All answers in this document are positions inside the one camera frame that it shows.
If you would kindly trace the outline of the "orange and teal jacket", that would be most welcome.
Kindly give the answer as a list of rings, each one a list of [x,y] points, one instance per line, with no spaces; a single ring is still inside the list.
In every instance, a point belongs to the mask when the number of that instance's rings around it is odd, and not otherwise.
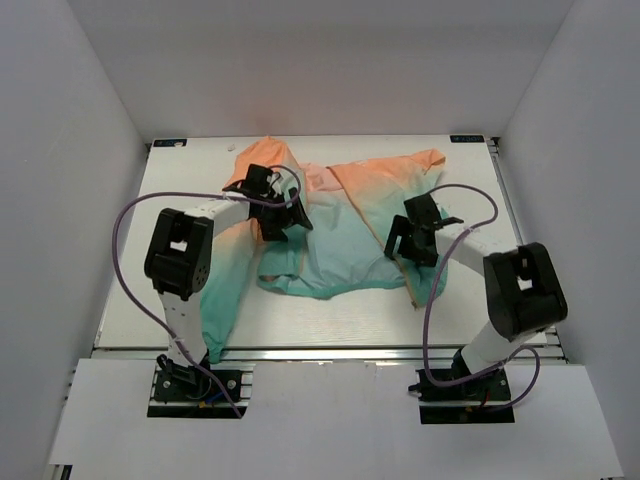
[[[304,208],[313,227],[288,228],[287,241],[268,242],[261,253],[256,249],[264,239],[254,220],[214,239],[211,274],[200,302],[211,363],[219,362],[251,283],[319,300],[362,289],[405,288],[416,307],[425,306],[431,293],[443,293],[446,274],[383,253],[394,217],[405,212],[405,201],[438,183],[446,164],[442,152],[428,149],[320,166],[299,163],[285,142],[264,137],[237,156],[227,182],[244,179],[252,164],[295,170],[284,176],[284,183],[303,186]]]

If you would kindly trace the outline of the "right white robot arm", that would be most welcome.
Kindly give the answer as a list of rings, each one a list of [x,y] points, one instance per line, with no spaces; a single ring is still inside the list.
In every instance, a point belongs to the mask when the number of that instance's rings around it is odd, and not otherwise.
[[[429,321],[435,293],[429,294],[423,324],[425,375],[432,385],[452,387],[472,399],[488,385],[488,375],[525,348],[533,336],[565,320],[568,305],[547,248],[533,242],[511,250],[465,226],[456,217],[426,223],[394,217],[384,253],[436,269],[435,283],[453,260],[482,276],[488,321],[451,365],[450,380],[438,380],[429,369]]]

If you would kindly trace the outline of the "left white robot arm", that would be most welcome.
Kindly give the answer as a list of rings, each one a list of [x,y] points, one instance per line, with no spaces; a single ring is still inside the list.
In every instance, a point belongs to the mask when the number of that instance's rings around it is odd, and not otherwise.
[[[311,230],[300,194],[300,185],[283,191],[269,181],[258,185],[241,180],[199,206],[159,213],[144,261],[145,276],[171,330],[168,353],[157,363],[166,373],[178,373],[177,387],[188,398],[202,398],[211,387],[211,374],[198,365],[208,366],[200,296],[211,270],[214,239],[249,220],[258,223],[268,241],[285,241],[284,230],[291,226]]]

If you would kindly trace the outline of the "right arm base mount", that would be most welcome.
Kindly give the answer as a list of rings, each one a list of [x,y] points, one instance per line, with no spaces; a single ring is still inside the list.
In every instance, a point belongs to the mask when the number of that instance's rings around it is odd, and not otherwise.
[[[462,385],[437,387],[423,369],[408,393],[418,401],[422,425],[513,424],[511,390],[504,371]]]

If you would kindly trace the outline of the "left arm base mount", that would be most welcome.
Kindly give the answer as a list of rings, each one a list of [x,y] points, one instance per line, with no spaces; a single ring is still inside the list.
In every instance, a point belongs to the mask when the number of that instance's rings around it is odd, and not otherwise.
[[[180,382],[156,368],[147,407],[148,418],[239,420],[251,398],[253,373],[240,369],[216,369],[213,373],[226,388],[240,416],[220,387],[210,378],[198,386]]]

